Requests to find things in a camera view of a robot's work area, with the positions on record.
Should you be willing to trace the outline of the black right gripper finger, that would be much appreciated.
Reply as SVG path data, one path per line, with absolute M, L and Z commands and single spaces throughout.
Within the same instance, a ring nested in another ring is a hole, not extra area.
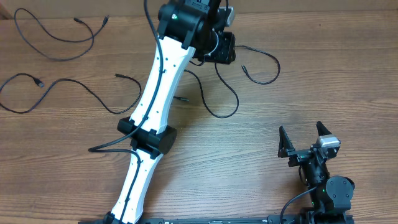
M 287 135 L 283 126 L 279 127 L 279 150 L 278 157 L 288 157 L 289 153 L 295 151 L 295 148 Z
M 319 136 L 331 135 L 331 132 L 324 126 L 321 121 L 317 121 L 316 127 Z

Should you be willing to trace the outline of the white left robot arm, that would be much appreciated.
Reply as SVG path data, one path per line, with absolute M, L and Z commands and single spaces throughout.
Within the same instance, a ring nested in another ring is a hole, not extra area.
M 235 60 L 234 9 L 219 1 L 169 1 L 158 14 L 156 52 L 143 96 L 118 130 L 131 139 L 131 160 L 118 201 L 103 223 L 138 223 L 155 168 L 177 137 L 168 122 L 178 83 L 193 58 L 229 64 Z

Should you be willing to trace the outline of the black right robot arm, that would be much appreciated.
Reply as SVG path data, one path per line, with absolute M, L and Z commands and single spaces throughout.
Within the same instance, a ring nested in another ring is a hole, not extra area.
M 331 176 L 326 162 L 337 156 L 341 141 L 321 121 L 316 123 L 318 138 L 308 149 L 296 150 L 283 126 L 279 128 L 280 158 L 287 158 L 290 167 L 303 171 L 317 215 L 337 215 L 351 209 L 354 182 L 343 176 Z

